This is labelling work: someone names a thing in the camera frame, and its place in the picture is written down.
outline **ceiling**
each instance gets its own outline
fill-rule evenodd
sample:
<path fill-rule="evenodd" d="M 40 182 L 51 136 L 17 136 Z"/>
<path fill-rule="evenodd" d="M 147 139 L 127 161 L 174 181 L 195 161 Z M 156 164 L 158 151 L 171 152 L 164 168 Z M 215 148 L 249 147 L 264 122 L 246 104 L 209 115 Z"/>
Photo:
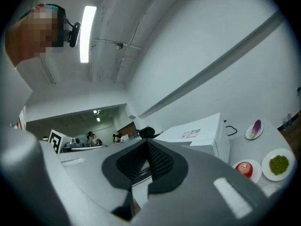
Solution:
<path fill-rule="evenodd" d="M 45 58 L 24 61 L 18 71 L 32 89 L 76 80 L 126 84 L 152 31 L 177 0 L 27 0 L 28 6 L 54 3 L 66 10 L 70 22 L 81 22 L 86 5 L 97 6 L 92 26 L 89 63 L 81 64 L 79 44 Z M 116 49 L 110 40 L 131 44 Z"/>
<path fill-rule="evenodd" d="M 117 108 L 112 109 L 102 109 L 101 114 L 97 117 L 100 118 L 101 121 L 112 120 L 113 116 L 117 113 Z M 64 125 L 72 125 L 72 124 L 97 124 L 96 117 L 92 111 L 72 114 L 62 117 L 55 118 L 47 118 L 38 121 L 31 121 L 26 124 L 26 129 L 32 133 L 37 131 L 44 131 L 49 128 L 61 127 Z"/>

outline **headset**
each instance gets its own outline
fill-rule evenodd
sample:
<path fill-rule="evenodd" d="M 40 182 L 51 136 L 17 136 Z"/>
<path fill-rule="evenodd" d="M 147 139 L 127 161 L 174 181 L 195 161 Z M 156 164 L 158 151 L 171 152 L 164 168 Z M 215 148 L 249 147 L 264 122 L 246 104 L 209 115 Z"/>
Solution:
<path fill-rule="evenodd" d="M 59 5 L 48 3 L 45 4 L 45 7 L 55 9 L 58 13 L 58 41 L 52 42 L 52 47 L 63 47 L 63 42 L 69 43 L 70 47 L 72 48 L 75 47 L 79 37 L 79 31 L 81 27 L 80 22 L 76 22 L 74 25 L 70 23 L 67 19 L 65 9 Z M 31 10 L 26 12 L 22 17 L 20 17 L 20 20 L 29 15 L 31 12 Z M 72 27 L 72 30 L 64 28 L 67 23 Z"/>

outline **white wall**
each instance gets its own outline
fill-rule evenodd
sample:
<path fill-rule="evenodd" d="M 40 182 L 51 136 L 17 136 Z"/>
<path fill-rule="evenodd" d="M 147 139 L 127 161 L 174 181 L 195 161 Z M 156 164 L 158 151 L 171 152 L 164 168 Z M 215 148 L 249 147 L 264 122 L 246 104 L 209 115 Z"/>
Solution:
<path fill-rule="evenodd" d="M 126 112 L 126 106 L 119 107 L 117 113 L 113 117 L 113 122 L 116 131 L 124 128 L 125 126 L 133 122 L 133 120 L 128 117 L 128 114 Z"/>
<path fill-rule="evenodd" d="M 26 104 L 27 121 L 118 106 L 128 101 L 127 92 L 116 84 L 68 82 L 35 89 Z"/>
<path fill-rule="evenodd" d="M 49 136 L 51 129 L 57 130 L 67 136 L 76 137 L 79 140 L 86 142 L 87 136 L 85 135 L 89 131 L 92 131 L 105 145 L 111 145 L 113 141 L 113 134 L 116 133 L 113 120 L 105 121 L 87 121 L 84 123 L 73 123 L 64 125 L 56 125 L 52 128 L 48 128 L 41 131 L 31 131 L 39 140 L 43 136 Z"/>
<path fill-rule="evenodd" d="M 139 115 L 264 23 L 268 0 L 181 0 L 143 50 L 128 86 Z M 261 116 L 280 126 L 300 110 L 299 48 L 282 23 L 250 52 L 185 96 L 144 118 L 156 132 L 221 112 L 238 130 Z"/>
<path fill-rule="evenodd" d="M 134 69 L 129 94 L 137 114 L 205 69 L 275 11 L 267 0 L 179 0 Z"/>

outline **sticker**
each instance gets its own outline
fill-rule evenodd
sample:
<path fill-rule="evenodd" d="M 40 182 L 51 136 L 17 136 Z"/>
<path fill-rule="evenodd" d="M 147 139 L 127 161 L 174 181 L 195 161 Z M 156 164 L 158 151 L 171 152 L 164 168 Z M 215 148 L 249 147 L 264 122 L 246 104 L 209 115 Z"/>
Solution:
<path fill-rule="evenodd" d="M 200 129 L 199 130 L 193 130 L 188 136 L 187 138 L 189 137 L 196 137 L 199 133 Z"/>
<path fill-rule="evenodd" d="M 191 131 L 184 132 L 184 133 L 179 137 L 179 139 L 186 138 L 190 133 L 191 133 Z"/>

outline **white table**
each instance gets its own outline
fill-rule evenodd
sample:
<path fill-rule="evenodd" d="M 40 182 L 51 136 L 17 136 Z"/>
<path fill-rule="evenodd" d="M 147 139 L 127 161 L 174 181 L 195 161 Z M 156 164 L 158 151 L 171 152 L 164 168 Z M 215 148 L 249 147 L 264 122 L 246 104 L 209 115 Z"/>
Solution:
<path fill-rule="evenodd" d="M 241 128 L 238 130 L 243 131 L 243 135 L 235 137 L 233 139 L 230 138 L 230 157 L 229 157 L 229 165 L 233 166 L 235 163 L 244 160 L 244 159 L 252 159 L 257 161 L 260 165 L 264 157 L 270 152 L 278 148 L 285 148 L 287 150 L 291 150 L 290 146 L 280 134 L 280 132 L 275 128 L 267 119 L 260 119 L 263 124 L 263 132 L 262 134 L 255 140 L 248 140 L 245 137 L 245 132 L 248 129 Z M 267 179 L 264 174 L 261 175 L 261 178 L 257 182 L 257 185 L 261 188 L 275 184 L 279 185 L 282 188 L 287 186 L 294 175 L 295 170 L 285 179 L 275 182 Z"/>

